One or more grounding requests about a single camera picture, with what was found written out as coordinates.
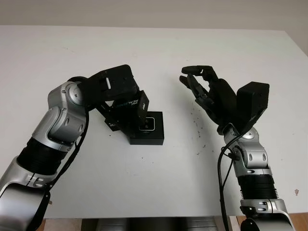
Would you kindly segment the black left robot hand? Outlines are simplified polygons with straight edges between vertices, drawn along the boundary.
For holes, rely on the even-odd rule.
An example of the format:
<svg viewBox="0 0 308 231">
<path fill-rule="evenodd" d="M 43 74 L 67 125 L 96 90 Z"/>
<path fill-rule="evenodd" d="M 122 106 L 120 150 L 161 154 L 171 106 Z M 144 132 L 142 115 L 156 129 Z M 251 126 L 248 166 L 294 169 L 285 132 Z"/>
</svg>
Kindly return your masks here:
<svg viewBox="0 0 308 231">
<path fill-rule="evenodd" d="M 113 119 L 143 119 L 143 91 L 138 87 L 111 87 L 102 92 L 95 108 L 105 117 Z"/>
</svg>

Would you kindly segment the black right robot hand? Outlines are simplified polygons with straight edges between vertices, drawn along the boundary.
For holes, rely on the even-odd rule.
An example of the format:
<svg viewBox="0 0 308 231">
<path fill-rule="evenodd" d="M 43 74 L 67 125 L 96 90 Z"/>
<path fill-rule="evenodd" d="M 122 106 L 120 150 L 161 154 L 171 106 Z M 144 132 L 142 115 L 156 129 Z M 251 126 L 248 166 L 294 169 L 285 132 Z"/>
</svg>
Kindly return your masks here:
<svg viewBox="0 0 308 231">
<path fill-rule="evenodd" d="M 192 91 L 197 104 L 218 125 L 218 134 L 223 135 L 229 123 L 234 124 L 235 92 L 224 79 L 218 78 L 211 66 L 186 66 L 181 72 L 180 82 Z"/>
</svg>

